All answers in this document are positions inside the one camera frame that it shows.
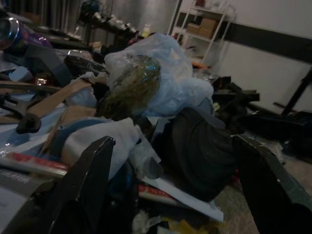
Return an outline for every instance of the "cardboard box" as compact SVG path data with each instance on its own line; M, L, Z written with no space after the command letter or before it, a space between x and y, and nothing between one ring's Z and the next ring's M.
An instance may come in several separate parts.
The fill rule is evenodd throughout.
M204 36L206 38L210 38L210 39L213 38L214 33L215 31L212 31L206 28L200 28L198 32L199 35Z
M187 25L187 31L188 31L189 33L198 34L199 29L200 29L200 26L197 25L197 24L189 23L189 24Z
M211 30L215 32L218 27L219 22L214 19L203 18L200 24L200 28L204 28L206 30Z

